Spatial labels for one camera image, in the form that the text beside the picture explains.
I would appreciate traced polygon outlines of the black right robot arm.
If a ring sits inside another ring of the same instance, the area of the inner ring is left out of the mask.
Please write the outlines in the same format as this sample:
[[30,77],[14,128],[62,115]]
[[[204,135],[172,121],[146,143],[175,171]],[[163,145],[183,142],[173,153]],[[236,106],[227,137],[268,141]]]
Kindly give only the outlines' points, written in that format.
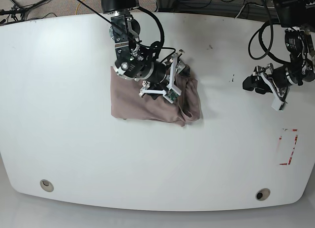
[[[174,103],[182,94],[176,77],[188,74],[188,66],[180,59],[183,51],[170,48],[171,54],[158,61],[164,46],[165,34],[161,22],[152,12],[139,6],[138,0],[101,0],[102,12],[112,14],[110,35],[115,42],[116,61],[114,71],[125,80],[142,81],[139,95],[150,95],[153,99],[164,97]],[[138,9],[152,17],[158,27],[160,39],[151,45],[140,40],[140,25],[131,14]]]

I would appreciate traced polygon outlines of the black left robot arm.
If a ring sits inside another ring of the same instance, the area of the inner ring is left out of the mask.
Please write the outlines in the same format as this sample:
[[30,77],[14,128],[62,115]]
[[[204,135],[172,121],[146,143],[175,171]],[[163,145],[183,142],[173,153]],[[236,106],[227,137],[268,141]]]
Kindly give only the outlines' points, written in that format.
[[[273,0],[273,5],[277,17],[269,16],[268,21],[254,35],[258,37],[263,56],[270,57],[281,66],[256,66],[242,86],[243,90],[261,95],[272,93],[272,108],[282,111],[291,86],[301,86],[315,79],[315,46],[311,36],[311,31],[315,29],[315,0]],[[284,42],[290,55],[288,62],[272,54],[271,47],[266,47],[263,42],[262,35],[267,27],[270,27],[271,36],[274,36],[274,25],[284,28]]]

